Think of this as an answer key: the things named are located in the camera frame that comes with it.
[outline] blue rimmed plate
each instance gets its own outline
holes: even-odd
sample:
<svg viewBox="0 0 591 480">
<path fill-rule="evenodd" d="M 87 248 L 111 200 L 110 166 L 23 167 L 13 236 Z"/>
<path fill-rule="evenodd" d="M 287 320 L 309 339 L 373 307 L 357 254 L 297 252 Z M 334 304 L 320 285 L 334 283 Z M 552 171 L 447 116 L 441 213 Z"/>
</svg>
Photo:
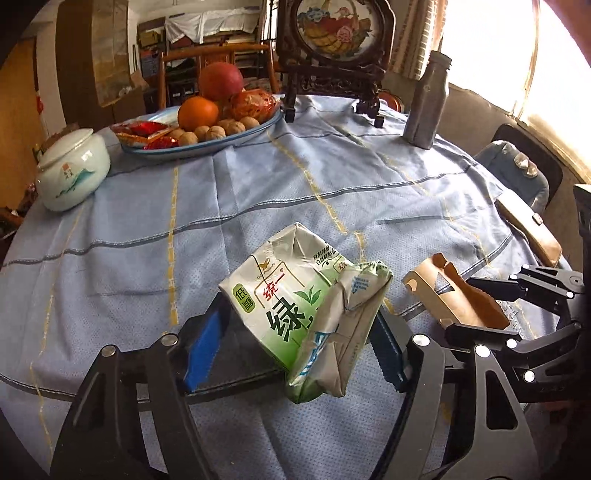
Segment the blue rimmed plate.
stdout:
<svg viewBox="0 0 591 480">
<path fill-rule="evenodd" d="M 160 122 L 163 124 L 174 124 L 177 122 L 178 106 L 172 106 L 155 113 L 146 120 Z M 176 160 L 177 158 L 201 157 L 203 155 L 212 155 L 223 150 L 230 145 L 240 145 L 251 138 L 261 134 L 271 125 L 275 125 L 283 117 L 281 109 L 277 109 L 275 115 L 258 127 L 246 130 L 241 134 L 230 135 L 219 140 L 209 140 L 186 147 L 160 148 L 159 150 L 142 150 L 141 148 L 132 148 L 121 144 L 124 152 L 130 153 L 146 160 Z"/>
</svg>

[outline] gray bottle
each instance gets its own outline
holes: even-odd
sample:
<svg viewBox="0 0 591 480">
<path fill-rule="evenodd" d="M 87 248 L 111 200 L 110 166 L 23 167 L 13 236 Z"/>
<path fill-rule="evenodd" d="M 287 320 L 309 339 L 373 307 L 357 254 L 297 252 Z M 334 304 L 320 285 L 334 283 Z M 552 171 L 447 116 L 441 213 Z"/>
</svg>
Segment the gray bottle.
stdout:
<svg viewBox="0 0 591 480">
<path fill-rule="evenodd" d="M 425 73 L 417 83 L 408 120 L 402 135 L 408 143 L 428 150 L 433 146 L 437 126 L 449 95 L 447 70 L 450 57 L 433 50 Z"/>
</svg>

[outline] patterned curtain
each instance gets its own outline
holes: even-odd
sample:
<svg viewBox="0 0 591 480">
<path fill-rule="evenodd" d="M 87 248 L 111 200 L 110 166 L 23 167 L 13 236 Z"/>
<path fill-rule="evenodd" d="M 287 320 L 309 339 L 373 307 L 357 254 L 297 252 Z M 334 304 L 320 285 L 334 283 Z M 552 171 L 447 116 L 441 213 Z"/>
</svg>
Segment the patterned curtain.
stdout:
<svg viewBox="0 0 591 480">
<path fill-rule="evenodd" d="M 446 8 L 447 0 L 411 0 L 390 70 L 410 79 L 421 77 L 430 52 L 441 43 Z"/>
</svg>

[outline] jar lid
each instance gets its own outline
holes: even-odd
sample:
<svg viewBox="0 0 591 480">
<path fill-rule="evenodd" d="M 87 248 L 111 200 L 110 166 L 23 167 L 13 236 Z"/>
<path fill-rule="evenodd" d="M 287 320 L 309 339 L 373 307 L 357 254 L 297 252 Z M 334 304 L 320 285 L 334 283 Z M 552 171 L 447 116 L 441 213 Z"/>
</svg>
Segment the jar lid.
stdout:
<svg viewBox="0 0 591 480">
<path fill-rule="evenodd" d="M 439 65 L 444 66 L 446 69 L 448 69 L 452 64 L 450 57 L 437 50 L 431 51 L 431 54 L 429 55 L 429 61 L 438 63 Z"/>
<path fill-rule="evenodd" d="M 57 140 L 41 157 L 38 167 L 41 169 L 47 168 L 54 163 L 58 158 L 62 158 L 69 151 L 74 150 L 84 140 L 92 135 L 94 130 L 91 128 L 79 128 L 73 132 L 64 135 Z"/>
</svg>

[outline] blue tablecloth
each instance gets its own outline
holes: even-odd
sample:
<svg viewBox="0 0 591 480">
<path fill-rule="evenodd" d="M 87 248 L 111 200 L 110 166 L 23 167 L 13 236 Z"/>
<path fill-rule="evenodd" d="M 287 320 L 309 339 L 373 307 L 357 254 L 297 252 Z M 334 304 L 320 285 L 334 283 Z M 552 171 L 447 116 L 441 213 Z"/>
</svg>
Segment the blue tablecloth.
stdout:
<svg viewBox="0 0 591 480">
<path fill-rule="evenodd" d="M 64 213 L 33 206 L 0 271 L 0 407 L 43 467 L 103 345 L 142 348 L 178 331 L 290 223 L 352 261 L 387 263 L 388 308 L 438 341 L 441 327 L 401 283 L 410 269 L 436 252 L 465 277 L 506 278 L 537 263 L 497 214 L 504 187 L 486 169 L 439 137 L 430 150 L 407 144 L 404 115 L 385 106 L 375 129 L 354 103 L 303 96 L 293 124 L 213 157 L 162 164 L 124 154 L 104 130 L 112 168 L 95 194 Z M 525 338 L 556 324 L 526 303 L 502 307 Z M 234 321 L 206 387 L 273 368 Z M 273 384 L 191 410 L 222 478 L 358 479 L 376 464 L 401 400 L 367 345 L 344 398 L 296 406 Z M 446 418 L 429 466 L 441 460 Z M 142 425 L 151 462 L 164 469 L 149 413 Z"/>
</svg>

